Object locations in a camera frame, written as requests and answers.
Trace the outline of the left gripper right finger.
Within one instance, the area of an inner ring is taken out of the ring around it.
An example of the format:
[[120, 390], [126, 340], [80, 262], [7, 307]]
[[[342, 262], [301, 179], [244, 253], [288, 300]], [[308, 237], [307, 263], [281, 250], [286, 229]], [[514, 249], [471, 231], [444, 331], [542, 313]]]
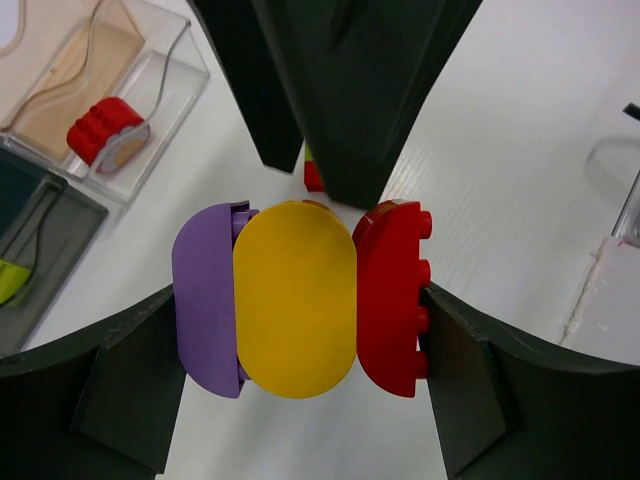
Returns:
[[437, 285], [420, 300], [448, 478], [638, 478], [638, 367], [547, 342]]

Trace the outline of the red green striped lego stack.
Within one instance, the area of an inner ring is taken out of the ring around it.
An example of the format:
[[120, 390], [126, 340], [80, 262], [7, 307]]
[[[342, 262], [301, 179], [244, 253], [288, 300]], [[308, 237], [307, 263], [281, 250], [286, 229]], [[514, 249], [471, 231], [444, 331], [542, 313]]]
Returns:
[[324, 183], [307, 143], [304, 144], [303, 181], [308, 192], [321, 193]]

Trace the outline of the purple rounded lego brick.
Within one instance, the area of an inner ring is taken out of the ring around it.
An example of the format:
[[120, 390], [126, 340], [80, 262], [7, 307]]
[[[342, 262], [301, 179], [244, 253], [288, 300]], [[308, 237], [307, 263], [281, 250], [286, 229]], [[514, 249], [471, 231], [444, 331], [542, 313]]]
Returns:
[[257, 213], [247, 201], [207, 207], [184, 224], [171, 253], [180, 361], [202, 388], [232, 399], [248, 379], [237, 356], [233, 246]]

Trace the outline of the red rounded lego brick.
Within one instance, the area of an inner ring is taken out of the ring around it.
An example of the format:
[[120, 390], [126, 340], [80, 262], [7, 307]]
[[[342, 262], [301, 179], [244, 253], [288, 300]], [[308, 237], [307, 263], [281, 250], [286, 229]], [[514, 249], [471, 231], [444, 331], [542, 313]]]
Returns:
[[91, 106], [69, 128], [66, 142], [100, 174], [123, 167], [149, 140], [150, 126], [125, 100], [106, 97]]

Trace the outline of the green lego brick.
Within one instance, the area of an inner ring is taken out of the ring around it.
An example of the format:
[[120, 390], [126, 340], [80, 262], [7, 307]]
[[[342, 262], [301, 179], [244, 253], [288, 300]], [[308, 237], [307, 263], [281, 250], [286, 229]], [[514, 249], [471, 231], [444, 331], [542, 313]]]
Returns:
[[10, 302], [26, 285], [32, 270], [5, 259], [0, 261], [0, 303]]

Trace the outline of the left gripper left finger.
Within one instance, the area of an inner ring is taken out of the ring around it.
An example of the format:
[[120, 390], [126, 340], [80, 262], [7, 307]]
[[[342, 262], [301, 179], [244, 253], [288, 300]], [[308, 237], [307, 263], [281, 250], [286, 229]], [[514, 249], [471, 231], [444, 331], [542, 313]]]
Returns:
[[171, 287], [2, 358], [2, 478], [155, 478], [184, 382]]

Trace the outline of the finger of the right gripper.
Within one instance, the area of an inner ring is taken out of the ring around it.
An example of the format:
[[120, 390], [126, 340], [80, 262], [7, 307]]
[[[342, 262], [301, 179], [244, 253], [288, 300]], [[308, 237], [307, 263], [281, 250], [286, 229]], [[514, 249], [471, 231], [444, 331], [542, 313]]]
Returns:
[[378, 203], [477, 1], [256, 1], [257, 20], [326, 194]]
[[293, 172], [303, 137], [252, 4], [237, 0], [194, 0], [192, 9], [262, 163], [282, 172]]

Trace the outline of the yellow rounded lego brick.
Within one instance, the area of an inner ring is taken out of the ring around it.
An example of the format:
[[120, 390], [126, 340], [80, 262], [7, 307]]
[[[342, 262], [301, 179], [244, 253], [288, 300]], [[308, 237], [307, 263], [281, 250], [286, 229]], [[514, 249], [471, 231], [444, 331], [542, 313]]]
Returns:
[[258, 213], [233, 248], [241, 366], [284, 398], [321, 395], [356, 356], [356, 249], [327, 207], [286, 201]]

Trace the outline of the red curved lego brick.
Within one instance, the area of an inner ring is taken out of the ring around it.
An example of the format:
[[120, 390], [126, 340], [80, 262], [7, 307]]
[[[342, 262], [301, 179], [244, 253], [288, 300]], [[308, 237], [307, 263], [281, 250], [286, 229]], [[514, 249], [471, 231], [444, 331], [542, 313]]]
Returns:
[[356, 225], [357, 355], [378, 387], [412, 398], [428, 372], [418, 337], [430, 326], [420, 291], [430, 285], [431, 265], [420, 244], [432, 233], [431, 213], [418, 201], [388, 200]]

